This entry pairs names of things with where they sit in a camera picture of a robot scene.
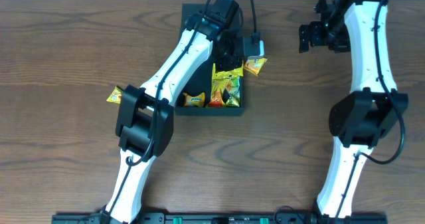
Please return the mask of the green yellow snack packet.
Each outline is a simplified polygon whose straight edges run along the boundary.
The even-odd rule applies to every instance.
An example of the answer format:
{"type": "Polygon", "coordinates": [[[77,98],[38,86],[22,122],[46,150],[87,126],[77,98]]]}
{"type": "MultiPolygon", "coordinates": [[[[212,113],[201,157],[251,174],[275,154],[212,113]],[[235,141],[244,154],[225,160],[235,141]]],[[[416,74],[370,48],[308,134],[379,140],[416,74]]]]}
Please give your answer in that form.
{"type": "Polygon", "coordinates": [[[226,90],[228,92],[227,106],[239,107],[240,106],[240,78],[235,77],[228,81],[226,90]]]}

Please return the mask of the yellow Le-mond biscuit packet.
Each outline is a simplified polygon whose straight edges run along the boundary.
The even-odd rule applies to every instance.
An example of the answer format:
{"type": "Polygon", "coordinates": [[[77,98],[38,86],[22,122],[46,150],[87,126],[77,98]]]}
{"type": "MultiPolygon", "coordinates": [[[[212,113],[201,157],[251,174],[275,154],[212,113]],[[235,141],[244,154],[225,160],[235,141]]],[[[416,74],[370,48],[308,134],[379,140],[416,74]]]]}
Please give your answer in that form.
{"type": "Polygon", "coordinates": [[[258,76],[262,67],[265,65],[265,63],[268,61],[267,58],[256,58],[256,59],[248,59],[243,69],[247,70],[248,72],[252,73],[255,76],[258,76]]]}

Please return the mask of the yellow Julie's peanut butter packet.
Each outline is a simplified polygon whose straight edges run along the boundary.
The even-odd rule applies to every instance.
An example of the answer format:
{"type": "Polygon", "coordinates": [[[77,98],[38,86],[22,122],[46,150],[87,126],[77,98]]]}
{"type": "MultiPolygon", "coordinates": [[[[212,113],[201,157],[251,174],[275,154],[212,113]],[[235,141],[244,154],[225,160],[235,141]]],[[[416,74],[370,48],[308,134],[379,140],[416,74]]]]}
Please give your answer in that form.
{"type": "Polygon", "coordinates": [[[202,92],[196,96],[191,96],[190,94],[183,93],[184,95],[184,107],[198,107],[202,108],[205,104],[205,93],[202,92]]]}

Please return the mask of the black gift box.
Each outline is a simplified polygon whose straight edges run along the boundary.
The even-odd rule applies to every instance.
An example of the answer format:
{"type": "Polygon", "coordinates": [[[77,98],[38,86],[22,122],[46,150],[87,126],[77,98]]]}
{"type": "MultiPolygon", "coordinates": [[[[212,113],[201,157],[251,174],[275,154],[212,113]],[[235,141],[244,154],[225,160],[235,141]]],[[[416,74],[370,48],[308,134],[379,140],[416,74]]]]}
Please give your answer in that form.
{"type": "MultiPolygon", "coordinates": [[[[193,4],[193,3],[184,3],[182,4],[182,15],[181,15],[181,27],[179,31],[179,39],[185,29],[185,21],[191,16],[194,15],[197,11],[201,11],[203,8],[202,4],[193,4]]],[[[241,21],[240,18],[243,17],[242,9],[239,8],[236,17],[231,23],[231,28],[240,27],[241,21]]],[[[226,107],[226,108],[208,108],[206,105],[210,102],[211,99],[211,78],[213,71],[213,56],[205,61],[190,77],[189,81],[186,83],[185,87],[182,89],[175,107],[175,114],[178,116],[241,116],[244,107],[243,107],[243,79],[240,78],[240,106],[239,107],[226,107]],[[205,107],[184,107],[185,97],[183,93],[190,95],[196,95],[204,92],[206,94],[205,98],[205,107]]]]}

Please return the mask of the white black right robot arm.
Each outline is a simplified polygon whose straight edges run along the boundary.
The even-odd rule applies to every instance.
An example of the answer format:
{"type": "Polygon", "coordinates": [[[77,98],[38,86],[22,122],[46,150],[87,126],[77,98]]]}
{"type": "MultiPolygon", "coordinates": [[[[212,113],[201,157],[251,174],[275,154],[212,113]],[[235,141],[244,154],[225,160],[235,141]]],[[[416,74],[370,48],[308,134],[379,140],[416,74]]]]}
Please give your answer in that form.
{"type": "Polygon", "coordinates": [[[353,213],[352,200],[366,162],[394,125],[405,134],[408,96],[398,91],[386,40],[388,0],[318,0],[318,21],[299,28],[299,51],[327,46],[351,54],[350,93],[329,113],[333,154],[322,190],[304,223],[386,223],[383,213],[353,213]]]}

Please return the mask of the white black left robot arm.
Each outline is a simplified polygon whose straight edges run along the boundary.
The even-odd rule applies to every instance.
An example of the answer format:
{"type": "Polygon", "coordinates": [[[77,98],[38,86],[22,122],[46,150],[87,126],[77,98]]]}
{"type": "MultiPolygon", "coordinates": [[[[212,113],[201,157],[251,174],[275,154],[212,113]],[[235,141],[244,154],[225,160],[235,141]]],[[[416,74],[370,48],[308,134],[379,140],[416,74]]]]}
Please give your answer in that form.
{"type": "Polygon", "coordinates": [[[133,223],[141,211],[141,196],[154,163],[168,146],[174,109],[195,71],[210,58],[233,57],[232,18],[195,14],[188,18],[177,46],[161,68],[139,88],[127,86],[116,122],[120,170],[101,223],[133,223]]]}

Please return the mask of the yellow Apollo cake packet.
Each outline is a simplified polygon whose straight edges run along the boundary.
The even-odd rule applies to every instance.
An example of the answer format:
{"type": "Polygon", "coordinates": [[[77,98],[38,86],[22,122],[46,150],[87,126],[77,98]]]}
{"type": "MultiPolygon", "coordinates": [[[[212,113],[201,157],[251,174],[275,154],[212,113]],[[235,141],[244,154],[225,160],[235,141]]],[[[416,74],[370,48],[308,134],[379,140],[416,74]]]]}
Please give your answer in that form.
{"type": "Polygon", "coordinates": [[[216,69],[216,64],[212,66],[212,79],[213,80],[222,80],[222,79],[232,79],[243,76],[243,66],[240,66],[233,70],[228,71],[218,71],[216,69]]]}
{"type": "Polygon", "coordinates": [[[123,89],[119,86],[115,86],[112,93],[106,99],[107,102],[120,104],[122,100],[123,89]]]}

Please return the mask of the yellow orange snack packet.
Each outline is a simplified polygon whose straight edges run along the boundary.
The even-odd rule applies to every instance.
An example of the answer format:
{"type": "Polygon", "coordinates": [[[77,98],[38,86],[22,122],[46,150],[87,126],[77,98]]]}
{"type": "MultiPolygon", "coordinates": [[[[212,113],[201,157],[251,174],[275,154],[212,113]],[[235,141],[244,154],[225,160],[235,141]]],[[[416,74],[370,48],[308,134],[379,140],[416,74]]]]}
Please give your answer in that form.
{"type": "Polygon", "coordinates": [[[223,99],[224,91],[226,90],[228,79],[212,80],[211,86],[211,99],[207,104],[208,108],[222,108],[225,107],[223,99]]]}

